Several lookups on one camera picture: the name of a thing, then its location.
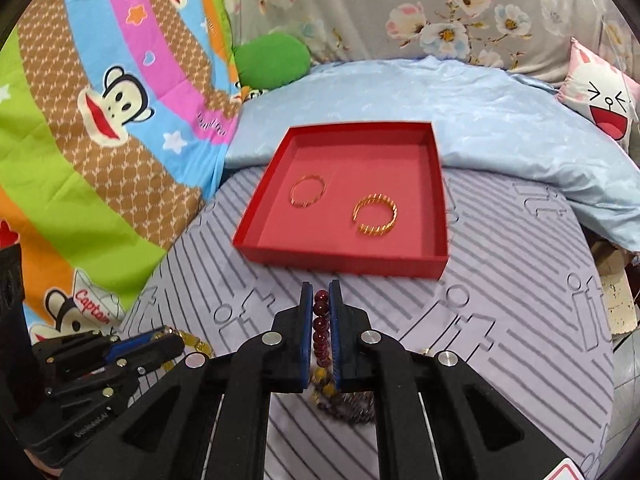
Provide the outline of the green plush pillow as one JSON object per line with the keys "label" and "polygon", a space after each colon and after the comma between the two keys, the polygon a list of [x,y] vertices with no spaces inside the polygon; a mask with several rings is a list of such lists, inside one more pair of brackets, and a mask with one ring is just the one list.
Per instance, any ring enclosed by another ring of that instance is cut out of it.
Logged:
{"label": "green plush pillow", "polygon": [[233,51],[240,83],[252,90],[274,90],[306,76],[311,55],[297,38],[272,32],[240,44]]}

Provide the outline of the grey striped bed sheet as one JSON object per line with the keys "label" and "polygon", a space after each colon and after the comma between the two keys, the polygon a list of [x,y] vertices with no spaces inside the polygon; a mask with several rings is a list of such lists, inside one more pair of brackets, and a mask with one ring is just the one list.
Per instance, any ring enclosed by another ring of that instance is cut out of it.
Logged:
{"label": "grey striped bed sheet", "polygon": [[[232,246],[261,177],[253,167],[221,185],[140,292],[124,336],[170,325],[226,354],[296,304],[304,283],[329,284],[317,271],[251,263]],[[570,205],[548,185],[487,172],[448,169],[444,185],[442,277],[345,274],[344,300],[410,350],[460,356],[596,478],[614,401],[612,340]]]}

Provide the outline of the light blue quilt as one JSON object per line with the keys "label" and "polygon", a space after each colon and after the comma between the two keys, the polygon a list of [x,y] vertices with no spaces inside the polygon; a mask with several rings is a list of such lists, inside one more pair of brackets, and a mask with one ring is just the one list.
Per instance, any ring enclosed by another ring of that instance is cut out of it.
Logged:
{"label": "light blue quilt", "polygon": [[550,184],[580,223],[638,252],[638,167],[550,84],[437,58],[318,65],[242,105],[224,164],[268,164],[289,128],[334,122],[429,122],[444,166]]}

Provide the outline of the thin gold bangle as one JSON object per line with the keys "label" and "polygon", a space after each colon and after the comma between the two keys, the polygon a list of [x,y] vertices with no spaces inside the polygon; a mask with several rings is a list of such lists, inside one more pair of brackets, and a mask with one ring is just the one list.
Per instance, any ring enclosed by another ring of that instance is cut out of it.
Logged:
{"label": "thin gold bangle", "polygon": [[308,208],[322,199],[326,180],[318,174],[306,174],[296,180],[288,190],[288,202],[295,208]]}

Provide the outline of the colourful monkey cartoon blanket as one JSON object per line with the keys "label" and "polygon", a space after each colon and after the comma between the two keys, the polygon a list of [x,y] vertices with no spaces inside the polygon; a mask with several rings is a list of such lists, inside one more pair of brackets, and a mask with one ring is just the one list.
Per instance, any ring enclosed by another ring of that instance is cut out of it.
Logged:
{"label": "colourful monkey cartoon blanket", "polygon": [[2,0],[1,243],[32,342],[111,333],[218,188],[224,0]]}

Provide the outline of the white pink cat cushion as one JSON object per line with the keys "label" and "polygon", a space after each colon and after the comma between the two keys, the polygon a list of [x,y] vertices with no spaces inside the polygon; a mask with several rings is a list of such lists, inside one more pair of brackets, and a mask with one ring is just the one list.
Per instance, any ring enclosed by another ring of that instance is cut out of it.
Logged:
{"label": "white pink cat cushion", "polygon": [[556,98],[629,151],[631,129],[638,120],[639,84],[575,38],[570,40],[570,64]]}

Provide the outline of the red cardboard tray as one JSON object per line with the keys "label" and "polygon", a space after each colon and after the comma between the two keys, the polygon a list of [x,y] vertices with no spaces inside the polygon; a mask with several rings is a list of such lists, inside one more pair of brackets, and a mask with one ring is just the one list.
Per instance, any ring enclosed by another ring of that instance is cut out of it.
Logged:
{"label": "red cardboard tray", "polygon": [[[288,190],[318,174],[326,192],[295,208]],[[232,238],[270,266],[437,280],[448,262],[442,167],[428,122],[288,129]]]}

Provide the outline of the grey floral bed sheet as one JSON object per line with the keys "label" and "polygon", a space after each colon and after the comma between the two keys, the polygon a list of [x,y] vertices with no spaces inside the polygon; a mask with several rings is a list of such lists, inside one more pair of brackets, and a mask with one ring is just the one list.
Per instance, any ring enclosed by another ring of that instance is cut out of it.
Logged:
{"label": "grey floral bed sheet", "polygon": [[580,42],[628,76],[639,43],[613,0],[224,0],[235,44],[270,32],[316,63],[454,58],[559,84]]}

